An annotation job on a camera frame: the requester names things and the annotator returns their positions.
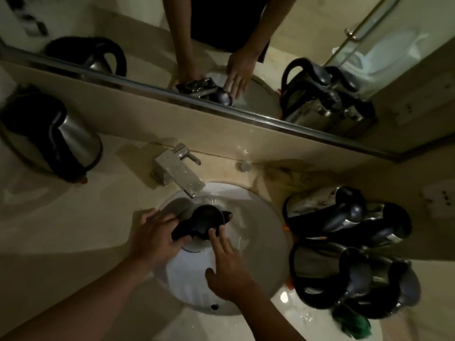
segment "chrome faucet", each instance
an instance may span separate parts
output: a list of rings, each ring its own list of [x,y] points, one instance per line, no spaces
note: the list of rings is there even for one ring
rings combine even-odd
[[[151,175],[163,186],[174,181],[188,196],[193,198],[205,187],[205,183],[185,165],[183,159],[186,157],[201,165],[201,160],[191,154],[184,144],[178,144],[173,150],[166,149],[153,158]]]

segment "countertop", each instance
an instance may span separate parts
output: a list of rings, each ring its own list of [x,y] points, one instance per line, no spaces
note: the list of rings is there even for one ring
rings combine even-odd
[[[88,173],[88,183],[71,185],[25,166],[14,172],[0,204],[0,335],[67,297],[111,269],[125,255],[140,214],[160,205],[179,188],[151,178],[152,157],[163,147],[102,135],[104,155]],[[294,191],[325,178],[305,177],[196,154],[202,165],[187,165],[205,182],[242,186],[275,209]],[[303,304],[283,285],[273,303],[308,340],[351,340],[329,311]],[[382,340],[378,321],[373,336]],[[129,299],[106,340],[253,340],[241,315],[214,316],[184,306],[149,277]]]

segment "sink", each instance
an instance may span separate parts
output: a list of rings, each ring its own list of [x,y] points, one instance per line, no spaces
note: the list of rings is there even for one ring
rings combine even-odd
[[[191,202],[211,204],[233,213],[232,220],[226,224],[226,234],[246,259],[253,278],[272,297],[289,273],[290,239],[283,231],[283,221],[269,203],[236,185],[207,183],[192,200],[179,191],[163,202],[160,209],[178,215],[182,206]],[[182,249],[166,266],[157,268],[154,276],[174,297],[195,310],[213,315],[240,314],[234,304],[218,298],[208,288],[205,280],[208,267],[215,269],[211,247],[197,253]]]

